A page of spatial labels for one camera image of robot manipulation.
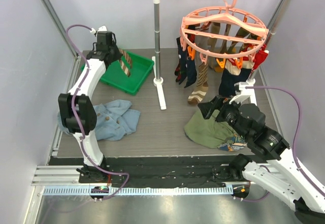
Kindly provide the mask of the brown striped sock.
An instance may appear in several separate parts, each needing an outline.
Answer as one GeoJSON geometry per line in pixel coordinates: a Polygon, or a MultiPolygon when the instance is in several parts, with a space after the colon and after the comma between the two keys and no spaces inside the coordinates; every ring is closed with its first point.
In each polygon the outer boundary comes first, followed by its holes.
{"type": "Polygon", "coordinates": [[[125,50],[119,49],[119,52],[122,55],[121,59],[119,60],[121,69],[127,77],[130,77],[131,69],[133,67],[133,60],[125,50]]]}
{"type": "Polygon", "coordinates": [[[197,105],[200,103],[208,92],[208,65],[202,63],[199,65],[199,76],[197,84],[189,95],[187,102],[190,105],[197,105]]]}

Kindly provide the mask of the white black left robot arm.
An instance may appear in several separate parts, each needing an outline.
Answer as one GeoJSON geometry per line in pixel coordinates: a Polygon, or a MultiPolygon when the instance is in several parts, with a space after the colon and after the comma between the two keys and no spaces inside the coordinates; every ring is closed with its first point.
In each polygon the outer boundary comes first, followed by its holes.
{"type": "Polygon", "coordinates": [[[84,157],[83,167],[77,171],[102,183],[109,172],[95,136],[97,114],[91,98],[101,76],[111,63],[121,58],[121,53],[113,32],[100,29],[94,34],[93,49],[87,55],[80,53],[85,59],[82,73],[67,93],[59,95],[58,104],[61,123],[77,140],[84,157]]]}

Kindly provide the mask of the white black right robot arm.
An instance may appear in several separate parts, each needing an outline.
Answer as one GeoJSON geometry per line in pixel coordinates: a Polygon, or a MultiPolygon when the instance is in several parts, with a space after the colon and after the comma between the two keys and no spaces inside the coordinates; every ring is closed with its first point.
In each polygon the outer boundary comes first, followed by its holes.
{"type": "Polygon", "coordinates": [[[215,120],[228,123],[256,156],[282,175],[278,178],[240,154],[230,163],[232,179],[245,178],[260,185],[289,206],[301,223],[324,223],[324,196],[320,193],[324,185],[294,158],[292,146],[265,125],[266,116],[257,105],[231,103],[216,96],[209,102],[199,103],[198,108],[204,119],[209,119],[218,110],[215,120]]]}

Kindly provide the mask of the pink round clip hanger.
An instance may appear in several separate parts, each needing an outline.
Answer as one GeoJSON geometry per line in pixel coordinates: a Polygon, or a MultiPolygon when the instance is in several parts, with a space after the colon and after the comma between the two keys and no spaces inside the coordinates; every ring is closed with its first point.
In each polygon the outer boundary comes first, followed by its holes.
{"type": "MultiPolygon", "coordinates": [[[[189,14],[194,14],[194,13],[197,13],[199,16],[206,16],[206,15],[219,14],[220,11],[216,10],[215,6],[210,6],[210,7],[205,7],[205,8],[201,8],[201,9],[196,9],[195,11],[193,11],[189,14]]],[[[244,38],[244,39],[248,39],[249,41],[251,41],[251,40],[260,41],[261,40],[261,37],[254,35],[254,34],[248,32],[247,30],[245,30],[244,28],[239,27],[234,24],[225,24],[225,23],[221,23],[221,22],[209,22],[207,24],[198,23],[198,24],[194,24],[194,25],[186,25],[185,28],[189,29],[189,30],[193,30],[193,31],[200,31],[200,32],[207,33],[207,34],[217,34],[217,35],[229,36],[229,37],[235,37],[235,38],[244,38]]],[[[250,42],[244,44],[241,42],[208,38],[206,36],[194,35],[194,34],[186,34],[186,36],[191,43],[197,45],[199,48],[201,48],[203,50],[208,50],[213,53],[219,53],[219,54],[240,55],[244,52],[251,50],[254,47],[254,45],[250,42]]],[[[192,49],[189,45],[184,46],[181,44],[181,46],[184,51],[188,52],[190,58],[194,58],[194,56],[197,54],[197,55],[199,55],[201,62],[204,64],[207,64],[208,60],[206,62],[202,61],[201,53],[192,49]]],[[[246,55],[244,57],[237,57],[237,58],[208,57],[208,59],[214,58],[216,60],[217,64],[223,69],[225,68],[225,64],[226,64],[227,60],[230,61],[234,66],[237,66],[238,69],[242,69],[245,66],[252,69],[253,68],[252,60],[254,59],[254,56],[257,52],[252,53],[251,55],[246,55]]]]}

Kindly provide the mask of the green crumpled garment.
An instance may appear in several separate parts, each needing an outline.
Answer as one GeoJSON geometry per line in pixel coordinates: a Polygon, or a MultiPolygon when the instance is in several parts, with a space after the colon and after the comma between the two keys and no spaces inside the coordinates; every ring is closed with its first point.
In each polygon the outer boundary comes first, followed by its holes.
{"type": "Polygon", "coordinates": [[[247,147],[245,140],[227,122],[216,122],[215,110],[209,119],[204,119],[197,110],[184,126],[185,135],[193,142],[211,149],[238,151],[247,147]]]}

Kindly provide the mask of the navy cream cuff sock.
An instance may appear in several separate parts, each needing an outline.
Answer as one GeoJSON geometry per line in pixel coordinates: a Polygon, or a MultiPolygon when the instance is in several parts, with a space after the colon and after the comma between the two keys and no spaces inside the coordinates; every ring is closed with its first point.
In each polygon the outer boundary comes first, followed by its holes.
{"type": "Polygon", "coordinates": [[[238,82],[245,82],[250,74],[251,69],[238,69],[237,66],[234,66],[230,61],[227,60],[222,73],[218,94],[223,97],[235,96],[235,84],[238,82]]]}

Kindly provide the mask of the navy patterned sock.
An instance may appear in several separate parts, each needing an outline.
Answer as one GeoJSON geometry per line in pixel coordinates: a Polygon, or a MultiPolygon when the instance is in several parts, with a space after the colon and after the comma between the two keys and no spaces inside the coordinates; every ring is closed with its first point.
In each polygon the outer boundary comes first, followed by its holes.
{"type": "Polygon", "coordinates": [[[197,80],[197,70],[196,70],[196,63],[194,59],[191,59],[189,55],[185,57],[185,75],[187,78],[185,88],[190,87],[193,85],[197,80]]]}

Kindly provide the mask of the black colourful argyle sock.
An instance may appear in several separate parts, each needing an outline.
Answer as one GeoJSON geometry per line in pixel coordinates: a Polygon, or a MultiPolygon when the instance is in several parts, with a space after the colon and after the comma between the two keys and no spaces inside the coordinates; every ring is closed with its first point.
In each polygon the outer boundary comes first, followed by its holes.
{"type": "Polygon", "coordinates": [[[174,75],[176,76],[176,82],[178,84],[181,84],[187,77],[187,71],[186,71],[186,52],[183,51],[181,43],[180,43],[180,37],[176,39],[177,42],[177,49],[178,49],[178,65],[176,66],[176,69],[174,71],[174,75]]]}

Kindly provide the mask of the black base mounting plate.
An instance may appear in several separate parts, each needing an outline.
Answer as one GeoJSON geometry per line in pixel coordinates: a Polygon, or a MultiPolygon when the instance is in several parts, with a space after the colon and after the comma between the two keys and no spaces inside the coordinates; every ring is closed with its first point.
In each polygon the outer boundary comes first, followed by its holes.
{"type": "Polygon", "coordinates": [[[237,155],[108,157],[103,167],[87,167],[82,158],[52,157],[50,166],[75,166],[79,183],[102,183],[129,188],[206,188],[223,187],[227,182],[243,182],[236,169],[241,158],[237,155]]]}

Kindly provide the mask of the red white sock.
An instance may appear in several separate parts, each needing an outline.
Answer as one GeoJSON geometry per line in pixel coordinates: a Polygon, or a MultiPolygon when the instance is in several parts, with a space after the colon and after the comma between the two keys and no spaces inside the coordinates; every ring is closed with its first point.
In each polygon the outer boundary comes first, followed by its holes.
{"type": "Polygon", "coordinates": [[[255,71],[259,68],[259,66],[267,59],[269,55],[269,51],[266,49],[267,46],[264,44],[259,51],[255,54],[253,62],[252,70],[255,71]]]}

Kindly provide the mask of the light blue denim shirt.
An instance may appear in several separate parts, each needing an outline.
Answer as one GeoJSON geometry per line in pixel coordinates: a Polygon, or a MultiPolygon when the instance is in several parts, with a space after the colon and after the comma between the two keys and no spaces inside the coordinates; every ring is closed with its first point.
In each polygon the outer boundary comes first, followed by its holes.
{"type": "Polygon", "coordinates": [[[105,104],[94,105],[96,139],[118,141],[124,136],[134,133],[141,112],[132,109],[132,103],[127,100],[114,100],[105,104]]]}

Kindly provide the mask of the white metal drying rack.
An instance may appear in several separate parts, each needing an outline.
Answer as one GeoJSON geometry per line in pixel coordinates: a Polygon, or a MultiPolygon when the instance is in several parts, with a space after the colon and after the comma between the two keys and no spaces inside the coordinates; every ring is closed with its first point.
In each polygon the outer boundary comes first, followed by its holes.
{"type": "MultiPolygon", "coordinates": [[[[274,12],[274,16],[271,18],[270,24],[264,25],[257,17],[254,15],[245,12],[240,9],[236,9],[235,5],[237,0],[233,0],[233,2],[229,4],[225,4],[225,6],[220,7],[216,6],[215,9],[219,10],[219,14],[215,15],[206,15],[206,16],[199,16],[197,13],[189,14],[184,18],[184,21],[181,24],[180,30],[180,37],[181,37],[181,44],[186,46],[189,45],[192,49],[196,50],[197,52],[202,54],[202,61],[206,62],[208,57],[222,57],[222,58],[237,58],[237,57],[244,57],[246,55],[251,55],[252,53],[257,52],[258,49],[262,47],[263,44],[268,43],[271,36],[275,33],[275,28],[277,22],[280,20],[281,13],[284,10],[284,6],[288,3],[289,0],[281,0],[276,11],[274,12]],[[235,38],[229,36],[222,36],[217,34],[207,34],[200,31],[193,31],[190,29],[186,29],[186,25],[194,25],[198,23],[207,24],[209,22],[221,22],[225,24],[234,24],[239,27],[244,28],[248,32],[261,37],[260,41],[249,41],[248,39],[244,38],[235,38]],[[208,50],[203,50],[199,48],[197,45],[191,43],[187,38],[186,34],[194,34],[194,35],[201,35],[206,36],[208,38],[214,39],[223,39],[226,41],[236,41],[241,43],[252,43],[254,47],[244,52],[240,55],[237,54],[219,54],[213,53],[208,50]]],[[[160,75],[160,23],[159,23],[159,15],[160,15],[160,0],[153,0],[154,5],[154,44],[155,44],[155,55],[152,57],[154,61],[154,75],[155,78],[153,80],[153,84],[157,89],[158,100],[161,110],[165,110],[167,108],[164,90],[163,90],[163,83],[164,80],[160,75]]]]}

